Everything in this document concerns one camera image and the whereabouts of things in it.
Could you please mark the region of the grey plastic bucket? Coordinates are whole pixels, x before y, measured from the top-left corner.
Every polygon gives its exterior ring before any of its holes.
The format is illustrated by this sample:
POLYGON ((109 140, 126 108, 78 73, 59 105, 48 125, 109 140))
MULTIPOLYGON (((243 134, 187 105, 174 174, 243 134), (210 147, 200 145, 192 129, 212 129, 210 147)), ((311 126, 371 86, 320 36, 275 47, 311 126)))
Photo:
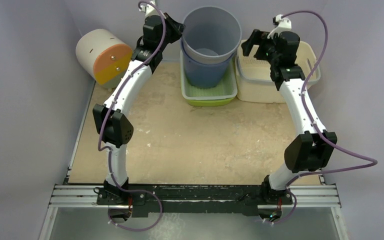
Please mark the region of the grey plastic bucket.
POLYGON ((242 28, 227 10, 203 6, 190 11, 183 19, 183 49, 202 64, 219 64, 231 57, 242 40, 242 28))

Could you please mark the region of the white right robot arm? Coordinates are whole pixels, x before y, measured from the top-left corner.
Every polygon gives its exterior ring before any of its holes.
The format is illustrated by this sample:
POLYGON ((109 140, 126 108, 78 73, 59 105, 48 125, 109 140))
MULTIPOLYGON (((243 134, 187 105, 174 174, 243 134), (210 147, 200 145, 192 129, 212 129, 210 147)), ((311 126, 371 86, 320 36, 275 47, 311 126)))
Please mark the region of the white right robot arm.
POLYGON ((295 177, 312 173, 327 166, 334 148, 326 140, 337 143, 337 135, 326 130, 306 96, 305 74, 296 64, 300 37, 291 31, 276 33, 253 30, 241 44, 242 54, 250 55, 254 46, 256 60, 267 61, 270 78, 284 98, 297 132, 284 151, 284 164, 267 175, 261 184, 260 196, 268 204, 275 204, 287 196, 287 186, 295 177))

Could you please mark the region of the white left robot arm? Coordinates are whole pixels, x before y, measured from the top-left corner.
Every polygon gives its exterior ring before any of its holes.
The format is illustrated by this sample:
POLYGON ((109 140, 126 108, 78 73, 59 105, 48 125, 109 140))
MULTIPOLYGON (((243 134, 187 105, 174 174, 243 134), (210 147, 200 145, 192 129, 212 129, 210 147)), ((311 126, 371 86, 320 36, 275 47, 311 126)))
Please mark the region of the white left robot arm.
POLYGON ((147 16, 143 34, 136 42, 126 73, 113 94, 92 109, 99 134, 97 148, 100 152, 107 152, 108 175, 103 189, 118 205, 126 203, 133 193, 143 193, 129 189, 126 151, 134 127, 128 120, 128 113, 139 91, 162 61, 164 49, 180 40, 185 28, 183 23, 175 21, 167 13, 147 16))

